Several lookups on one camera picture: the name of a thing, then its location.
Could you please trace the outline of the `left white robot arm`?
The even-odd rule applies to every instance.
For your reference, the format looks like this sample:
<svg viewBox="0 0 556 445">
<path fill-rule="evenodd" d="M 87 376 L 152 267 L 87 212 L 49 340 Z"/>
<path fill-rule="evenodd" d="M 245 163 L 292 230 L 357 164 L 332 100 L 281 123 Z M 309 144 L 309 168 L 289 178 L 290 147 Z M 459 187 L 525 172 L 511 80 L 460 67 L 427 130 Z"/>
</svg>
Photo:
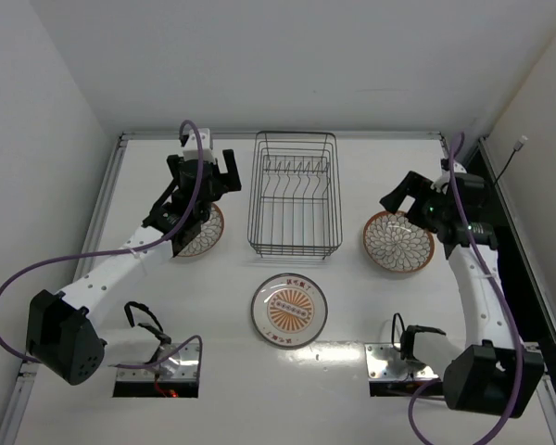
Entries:
<svg viewBox="0 0 556 445">
<path fill-rule="evenodd" d="M 209 220 L 212 203 L 241 189 L 234 152 L 217 160 L 187 160 L 170 155 L 172 181 L 124 249 L 56 294 L 41 291 L 31 301 L 27 351 L 72 386 L 86 381 L 101 366 L 148 369 L 166 359 L 171 339 L 151 323 L 101 330 L 107 314 L 129 302 L 140 280 L 177 257 Z"/>
</svg>

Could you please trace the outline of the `floral orange-rim plate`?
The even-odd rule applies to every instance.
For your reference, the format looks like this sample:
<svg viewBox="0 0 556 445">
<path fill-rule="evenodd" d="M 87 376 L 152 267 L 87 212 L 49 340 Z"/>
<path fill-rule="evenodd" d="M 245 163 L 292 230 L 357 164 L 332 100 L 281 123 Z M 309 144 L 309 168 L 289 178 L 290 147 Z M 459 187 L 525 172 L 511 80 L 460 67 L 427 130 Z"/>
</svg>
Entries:
<svg viewBox="0 0 556 445">
<path fill-rule="evenodd" d="M 209 219 L 202 224 L 201 232 L 178 254 L 181 258 L 195 257 L 211 250 L 224 232 L 224 216 L 218 205 L 211 204 Z"/>
<path fill-rule="evenodd" d="M 362 245 L 369 258 L 392 273 L 416 273 L 435 253 L 430 232 L 412 224 L 403 211 L 374 214 L 362 230 Z"/>
</svg>

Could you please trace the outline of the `sunburst pattern grey-rim plate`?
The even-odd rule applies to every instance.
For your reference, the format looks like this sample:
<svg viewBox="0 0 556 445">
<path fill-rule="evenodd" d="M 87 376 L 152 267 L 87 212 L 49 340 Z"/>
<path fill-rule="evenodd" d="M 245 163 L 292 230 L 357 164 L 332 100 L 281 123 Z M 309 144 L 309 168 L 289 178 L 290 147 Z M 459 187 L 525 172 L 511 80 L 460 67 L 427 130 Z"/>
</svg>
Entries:
<svg viewBox="0 0 556 445">
<path fill-rule="evenodd" d="M 256 289 L 249 313 L 264 341 L 279 349 L 296 350 L 319 337 L 329 308 L 321 288 L 310 278 L 279 273 Z"/>
</svg>

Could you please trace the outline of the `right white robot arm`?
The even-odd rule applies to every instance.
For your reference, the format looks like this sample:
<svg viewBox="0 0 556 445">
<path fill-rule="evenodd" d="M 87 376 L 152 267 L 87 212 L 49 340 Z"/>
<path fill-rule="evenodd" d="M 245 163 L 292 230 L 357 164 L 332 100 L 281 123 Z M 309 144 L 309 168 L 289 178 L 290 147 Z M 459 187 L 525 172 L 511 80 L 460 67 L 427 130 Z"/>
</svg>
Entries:
<svg viewBox="0 0 556 445">
<path fill-rule="evenodd" d="M 544 372 L 538 352 L 523 348 L 495 291 L 500 285 L 498 240 L 481 214 L 490 192 L 486 181 L 470 173 L 444 174 L 433 182 L 408 172 L 381 198 L 390 213 L 413 198 L 409 221 L 436 234 L 455 276 L 466 330 L 465 346 L 453 345 L 435 327 L 410 325 L 400 339 L 400 357 L 429 366 L 442 381 L 451 410 L 520 417 Z"/>
</svg>

